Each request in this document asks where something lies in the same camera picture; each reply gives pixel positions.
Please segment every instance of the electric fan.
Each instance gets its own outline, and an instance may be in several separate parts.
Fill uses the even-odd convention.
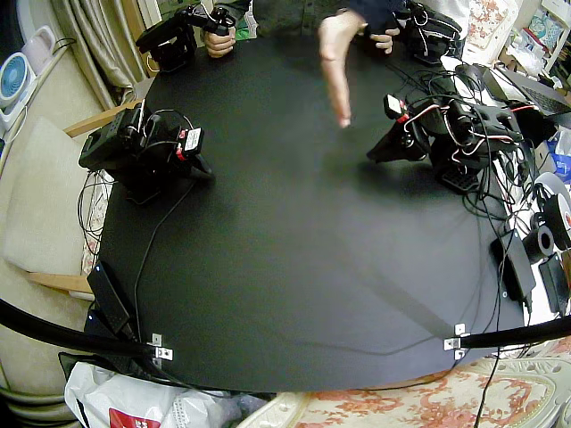
[[[10,56],[0,69],[0,128],[10,129],[37,86],[36,75],[23,53]]]

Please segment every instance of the computer mouse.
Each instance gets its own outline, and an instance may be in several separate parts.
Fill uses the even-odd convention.
[[[485,88],[484,74],[475,65],[460,64],[454,70],[458,79],[472,92],[482,92]]]

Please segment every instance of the black tabletop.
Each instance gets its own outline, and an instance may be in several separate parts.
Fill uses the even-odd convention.
[[[199,50],[147,97],[204,129],[216,173],[159,229],[139,288],[144,339],[162,334],[174,350],[163,368],[184,382],[313,391],[402,381],[451,367],[443,338],[457,323],[478,333],[492,319],[488,220],[438,185],[429,163],[365,157],[391,126],[383,96],[406,83],[387,64],[419,66],[402,46],[388,59],[352,49],[353,123],[340,130],[317,50],[302,38],[240,42],[217,61]],[[114,186],[100,256],[131,303],[151,233],[187,186],[144,207]],[[501,327],[522,320],[502,297]]]

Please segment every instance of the hand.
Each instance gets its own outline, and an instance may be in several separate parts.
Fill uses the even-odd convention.
[[[212,58],[221,58],[232,52],[236,43],[236,28],[230,27],[229,32],[230,34],[227,36],[217,36],[208,31],[204,32],[204,43],[206,44],[208,55]]]
[[[319,26],[321,69],[327,81],[329,98],[341,128],[351,125],[345,58],[353,37],[364,25],[365,20],[360,15],[349,11],[325,18]]]
[[[378,49],[385,49],[385,54],[390,54],[393,52],[393,37],[401,34],[399,29],[388,29],[384,34],[373,34],[371,35],[371,40],[377,42],[375,46]]]

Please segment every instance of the curtain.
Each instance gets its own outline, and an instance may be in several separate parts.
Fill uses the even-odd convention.
[[[135,100],[147,78],[121,0],[51,0],[79,67],[105,109]]]

